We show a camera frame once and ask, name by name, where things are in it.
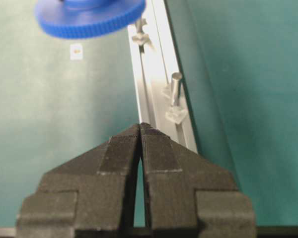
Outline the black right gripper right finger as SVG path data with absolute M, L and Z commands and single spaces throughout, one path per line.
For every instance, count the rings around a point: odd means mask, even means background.
M 254 238 L 251 200 L 232 173 L 140 125 L 146 220 L 154 238 Z

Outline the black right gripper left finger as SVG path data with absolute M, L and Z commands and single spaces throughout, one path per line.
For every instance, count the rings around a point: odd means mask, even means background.
M 46 172 L 26 197 L 18 238 L 121 238 L 133 225 L 140 127 Z

